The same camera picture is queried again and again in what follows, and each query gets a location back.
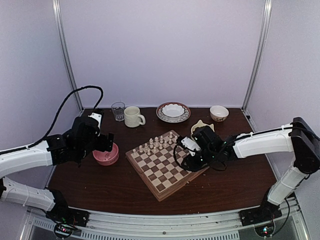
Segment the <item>wooden chess board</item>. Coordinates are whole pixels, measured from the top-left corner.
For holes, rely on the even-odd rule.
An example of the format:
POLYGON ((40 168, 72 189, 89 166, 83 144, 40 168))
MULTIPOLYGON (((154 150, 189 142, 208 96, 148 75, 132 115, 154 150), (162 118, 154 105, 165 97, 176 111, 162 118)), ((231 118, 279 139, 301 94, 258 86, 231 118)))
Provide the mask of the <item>wooden chess board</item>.
POLYGON ((156 147, 156 153, 153 152, 153 148, 150 148, 149 141, 146 143, 151 155, 147 155, 147 152, 144 151, 145 143, 141 144, 143 146, 142 153, 139 152, 139 146, 133 148, 136 149, 137 155, 133 154, 133 149, 125 153, 127 160, 159 202, 171 196, 207 170, 204 168, 197 172, 190 172, 180 168, 174 158, 181 163, 184 157, 190 154, 189 151, 180 146, 174 151, 179 136, 174 130, 168 131, 162 136, 163 142, 164 140, 167 141, 167 147, 164 147, 162 143, 163 149, 160 150, 159 146, 156 147), (172 144, 169 144, 170 132, 173 133, 172 144))

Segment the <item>aluminium frame post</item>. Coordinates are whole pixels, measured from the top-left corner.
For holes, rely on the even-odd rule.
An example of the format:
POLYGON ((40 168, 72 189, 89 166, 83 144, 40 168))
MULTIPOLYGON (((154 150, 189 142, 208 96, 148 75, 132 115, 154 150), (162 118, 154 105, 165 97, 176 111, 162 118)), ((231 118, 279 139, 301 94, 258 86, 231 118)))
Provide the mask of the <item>aluminium frame post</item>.
POLYGON ((59 35, 60 46, 62 50, 63 62, 65 66, 65 70, 67 73, 67 78, 70 83, 71 89, 76 90, 77 84, 75 81, 72 64, 69 56, 64 26, 63 26, 63 18, 61 12, 61 5, 59 0, 52 0, 53 14, 56 22, 56 27, 59 35))
POLYGON ((255 54, 255 58, 254 58, 254 62, 253 62, 252 71, 250 74, 248 88, 247 88, 247 91, 246 91, 246 94, 244 97, 244 101, 243 101, 243 104, 241 107, 241 109, 244 113, 246 113, 248 111, 250 99, 252 97, 255 83, 258 78, 259 69, 261 66, 263 53, 264 53, 264 49, 265 49, 265 46, 267 43, 267 38, 268 38, 268 33, 269 33, 269 28, 270 28, 270 22, 271 22, 271 17, 272 17, 272 6, 273 6, 272 0, 265 0, 264 1, 264 8, 263 8, 262 21, 261 21, 261 26, 260 26, 260 34, 259 34, 256 54, 255 54))

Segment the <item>white king chess piece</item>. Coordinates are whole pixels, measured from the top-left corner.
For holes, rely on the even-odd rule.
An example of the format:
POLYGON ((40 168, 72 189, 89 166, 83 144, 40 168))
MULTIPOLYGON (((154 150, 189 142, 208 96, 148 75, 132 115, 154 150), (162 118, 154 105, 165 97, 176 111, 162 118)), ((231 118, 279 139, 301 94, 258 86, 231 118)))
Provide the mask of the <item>white king chess piece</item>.
POLYGON ((154 141, 153 141, 152 138, 149 139, 149 147, 150 147, 151 149, 154 148, 154 141))

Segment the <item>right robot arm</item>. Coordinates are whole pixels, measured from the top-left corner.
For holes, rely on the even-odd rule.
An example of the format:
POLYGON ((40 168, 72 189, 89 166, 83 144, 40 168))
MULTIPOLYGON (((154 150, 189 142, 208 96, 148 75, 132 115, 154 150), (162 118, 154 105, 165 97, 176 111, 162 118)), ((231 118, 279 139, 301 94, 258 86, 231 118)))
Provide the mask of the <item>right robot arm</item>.
POLYGON ((277 152, 293 152, 294 161, 270 189, 256 210, 259 220, 268 220, 308 176, 320 169, 320 138, 301 117, 279 128, 242 133, 222 140, 208 125, 195 129, 191 137, 179 137, 178 145, 190 155, 181 167, 198 172, 214 162, 224 163, 277 152))

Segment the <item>cream ribbed mug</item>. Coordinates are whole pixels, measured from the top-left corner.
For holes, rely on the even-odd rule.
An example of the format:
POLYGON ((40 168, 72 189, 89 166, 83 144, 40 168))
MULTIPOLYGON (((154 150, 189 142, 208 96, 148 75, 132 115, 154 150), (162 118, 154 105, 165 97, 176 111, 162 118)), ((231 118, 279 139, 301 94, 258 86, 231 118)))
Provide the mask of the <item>cream ribbed mug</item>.
POLYGON ((129 128, 136 128, 145 125, 146 119, 137 106, 129 106, 124 110, 124 123, 129 128))

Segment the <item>aluminium front rail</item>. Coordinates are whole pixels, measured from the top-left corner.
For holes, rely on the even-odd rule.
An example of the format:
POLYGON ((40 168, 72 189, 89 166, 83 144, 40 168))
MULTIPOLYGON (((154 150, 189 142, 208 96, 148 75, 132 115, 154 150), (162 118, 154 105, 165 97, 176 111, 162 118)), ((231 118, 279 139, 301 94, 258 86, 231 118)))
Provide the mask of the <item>aluminium front rail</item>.
POLYGON ((291 197, 280 205, 282 216, 244 226, 238 210, 183 215, 130 215, 90 211, 87 225, 71 240, 260 240, 263 225, 275 225, 273 240, 308 240, 299 203, 291 197))

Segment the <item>white queen chess piece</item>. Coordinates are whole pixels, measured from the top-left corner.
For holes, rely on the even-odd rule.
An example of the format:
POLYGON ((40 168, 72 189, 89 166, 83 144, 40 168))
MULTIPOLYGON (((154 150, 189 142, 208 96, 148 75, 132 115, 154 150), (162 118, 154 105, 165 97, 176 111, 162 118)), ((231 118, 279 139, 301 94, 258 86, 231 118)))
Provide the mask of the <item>white queen chess piece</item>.
POLYGON ((154 146, 155 147, 159 146, 159 138, 157 136, 154 138, 154 146))

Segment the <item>cream cat-ear bowl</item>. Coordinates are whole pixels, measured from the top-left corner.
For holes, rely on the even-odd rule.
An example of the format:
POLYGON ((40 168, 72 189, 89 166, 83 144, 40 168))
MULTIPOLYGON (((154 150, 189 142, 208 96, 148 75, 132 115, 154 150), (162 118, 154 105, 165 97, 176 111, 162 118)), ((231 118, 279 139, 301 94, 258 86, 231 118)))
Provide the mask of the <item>cream cat-ear bowl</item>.
POLYGON ((210 129, 212 129, 213 131, 215 131, 214 129, 214 124, 206 124, 204 123, 201 119, 196 123, 194 124, 191 129, 190 129, 190 135, 192 136, 192 134, 195 132, 195 130, 197 128, 200 128, 200 127, 205 127, 205 126, 208 126, 210 129))

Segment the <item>clear drinking glass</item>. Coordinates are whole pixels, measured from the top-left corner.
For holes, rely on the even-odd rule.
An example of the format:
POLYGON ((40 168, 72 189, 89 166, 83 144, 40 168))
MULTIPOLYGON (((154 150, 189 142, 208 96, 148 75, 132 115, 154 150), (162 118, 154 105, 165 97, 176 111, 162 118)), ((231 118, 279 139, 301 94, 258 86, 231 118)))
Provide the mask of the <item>clear drinking glass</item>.
POLYGON ((114 115, 114 118, 116 121, 118 122, 121 122, 124 120, 124 110, 125 110, 125 103, 122 102, 122 101, 118 101, 118 102, 115 102, 111 105, 111 110, 112 110, 112 113, 114 115))

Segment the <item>white scalloped bowl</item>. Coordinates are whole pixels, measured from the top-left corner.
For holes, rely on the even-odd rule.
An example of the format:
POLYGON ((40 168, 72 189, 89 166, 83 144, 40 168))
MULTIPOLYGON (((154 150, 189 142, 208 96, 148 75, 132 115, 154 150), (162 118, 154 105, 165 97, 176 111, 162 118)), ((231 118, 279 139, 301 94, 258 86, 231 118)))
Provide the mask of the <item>white scalloped bowl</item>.
POLYGON ((185 108, 180 104, 166 104, 161 108, 162 113, 170 118, 182 116, 185 113, 185 108))

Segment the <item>small white floral bowl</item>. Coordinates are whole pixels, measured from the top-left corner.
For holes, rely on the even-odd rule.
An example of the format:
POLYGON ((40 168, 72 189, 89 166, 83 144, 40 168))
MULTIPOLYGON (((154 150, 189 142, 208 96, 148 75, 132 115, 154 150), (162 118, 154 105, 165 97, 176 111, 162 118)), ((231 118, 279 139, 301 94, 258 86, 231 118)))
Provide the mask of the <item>small white floral bowl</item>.
POLYGON ((220 105, 214 105, 209 109, 210 117, 215 122, 223 122, 229 115, 229 110, 220 105))

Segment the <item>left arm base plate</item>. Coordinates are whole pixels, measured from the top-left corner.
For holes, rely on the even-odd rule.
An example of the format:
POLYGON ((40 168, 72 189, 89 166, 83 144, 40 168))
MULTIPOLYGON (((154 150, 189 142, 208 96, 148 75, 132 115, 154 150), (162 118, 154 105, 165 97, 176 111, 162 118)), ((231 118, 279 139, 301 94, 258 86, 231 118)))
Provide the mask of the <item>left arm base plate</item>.
POLYGON ((45 216, 55 223, 67 224, 72 227, 86 227, 90 213, 68 206, 55 206, 51 211, 45 211, 45 216))

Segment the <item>right aluminium frame post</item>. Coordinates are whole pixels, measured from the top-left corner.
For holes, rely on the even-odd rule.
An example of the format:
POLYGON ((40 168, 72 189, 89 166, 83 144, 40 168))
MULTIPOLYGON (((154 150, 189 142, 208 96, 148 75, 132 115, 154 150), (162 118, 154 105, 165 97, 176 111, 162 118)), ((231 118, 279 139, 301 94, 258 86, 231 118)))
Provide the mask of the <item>right aluminium frame post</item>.
POLYGON ((261 66, 263 53, 264 53, 264 49, 265 49, 265 46, 267 43, 267 38, 268 38, 268 33, 269 33, 269 28, 270 28, 270 22, 271 22, 271 17, 272 17, 272 6, 273 6, 272 0, 265 0, 264 1, 264 8, 263 8, 262 21, 261 21, 261 26, 260 26, 260 34, 259 34, 256 54, 255 54, 255 58, 254 58, 254 62, 253 62, 252 71, 250 74, 248 88, 247 88, 247 91, 246 91, 246 94, 244 97, 244 101, 243 101, 243 104, 241 107, 241 109, 244 113, 246 113, 248 111, 250 99, 252 97, 255 83, 258 78, 259 69, 261 66))

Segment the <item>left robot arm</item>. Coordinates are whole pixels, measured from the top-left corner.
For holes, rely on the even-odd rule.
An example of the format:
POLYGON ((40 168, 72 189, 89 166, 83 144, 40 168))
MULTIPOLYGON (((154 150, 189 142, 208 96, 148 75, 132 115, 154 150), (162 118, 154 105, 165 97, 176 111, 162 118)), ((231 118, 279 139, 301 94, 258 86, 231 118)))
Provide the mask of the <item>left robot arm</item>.
POLYGON ((7 176, 36 167, 57 166, 67 162, 78 165, 93 151, 110 152, 114 135, 101 133, 102 116, 93 113, 76 117, 63 134, 44 137, 40 142, 0 153, 0 200, 30 206, 53 214, 61 222, 72 218, 72 211, 58 190, 38 189, 7 176))

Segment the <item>pink cat-ear bowl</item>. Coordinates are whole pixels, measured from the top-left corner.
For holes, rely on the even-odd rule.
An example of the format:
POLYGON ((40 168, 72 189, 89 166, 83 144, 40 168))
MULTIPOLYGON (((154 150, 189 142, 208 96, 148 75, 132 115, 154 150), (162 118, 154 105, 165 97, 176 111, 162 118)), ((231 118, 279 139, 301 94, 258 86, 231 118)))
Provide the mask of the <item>pink cat-ear bowl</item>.
POLYGON ((116 143, 113 143, 112 150, 110 152, 94 150, 92 154, 98 164, 102 166, 110 166, 119 159, 119 147, 116 143))

